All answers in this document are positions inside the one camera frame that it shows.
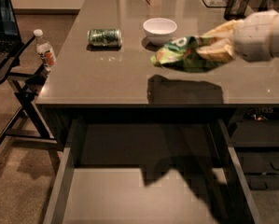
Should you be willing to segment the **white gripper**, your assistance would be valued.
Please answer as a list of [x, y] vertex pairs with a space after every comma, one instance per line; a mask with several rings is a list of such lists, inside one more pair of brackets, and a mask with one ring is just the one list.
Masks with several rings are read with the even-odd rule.
[[[244, 20], [231, 20], [203, 34], [204, 37], [230, 37], [236, 54], [247, 62], [269, 61], [278, 56], [272, 43], [273, 26], [279, 13], [274, 10], [256, 12]], [[228, 63], [235, 58], [229, 39], [197, 48], [196, 52], [205, 60]]]

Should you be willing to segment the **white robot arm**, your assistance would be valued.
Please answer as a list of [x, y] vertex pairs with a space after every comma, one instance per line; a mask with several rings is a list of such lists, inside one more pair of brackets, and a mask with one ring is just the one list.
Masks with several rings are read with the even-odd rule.
[[237, 56], [250, 63], [279, 58], [279, 12], [224, 22], [198, 38], [196, 51], [205, 60], [223, 63]]

